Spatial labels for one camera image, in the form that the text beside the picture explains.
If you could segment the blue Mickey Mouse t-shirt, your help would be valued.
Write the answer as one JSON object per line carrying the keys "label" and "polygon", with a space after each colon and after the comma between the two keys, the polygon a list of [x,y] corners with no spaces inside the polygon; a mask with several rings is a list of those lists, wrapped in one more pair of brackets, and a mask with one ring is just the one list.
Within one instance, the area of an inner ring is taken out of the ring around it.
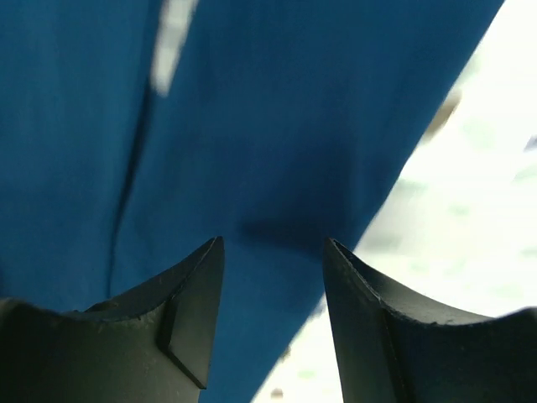
{"label": "blue Mickey Mouse t-shirt", "polygon": [[204,402],[248,402],[357,245],[499,1],[1,4],[1,294],[86,308],[223,236]]}

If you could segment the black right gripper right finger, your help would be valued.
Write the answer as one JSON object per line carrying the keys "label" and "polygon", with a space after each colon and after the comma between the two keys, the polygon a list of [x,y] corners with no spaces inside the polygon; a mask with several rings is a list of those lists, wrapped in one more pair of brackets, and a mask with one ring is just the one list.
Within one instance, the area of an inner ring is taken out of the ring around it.
{"label": "black right gripper right finger", "polygon": [[323,275],[351,403],[534,403],[536,310],[485,317],[430,299],[327,239]]}

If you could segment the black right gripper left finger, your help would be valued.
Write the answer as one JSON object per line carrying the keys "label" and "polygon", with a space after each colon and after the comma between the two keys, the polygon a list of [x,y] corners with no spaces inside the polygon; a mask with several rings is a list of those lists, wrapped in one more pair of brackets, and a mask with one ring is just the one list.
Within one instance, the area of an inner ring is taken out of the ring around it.
{"label": "black right gripper left finger", "polygon": [[212,238],[86,311],[2,300],[2,401],[198,401],[209,375],[224,256],[222,238]]}

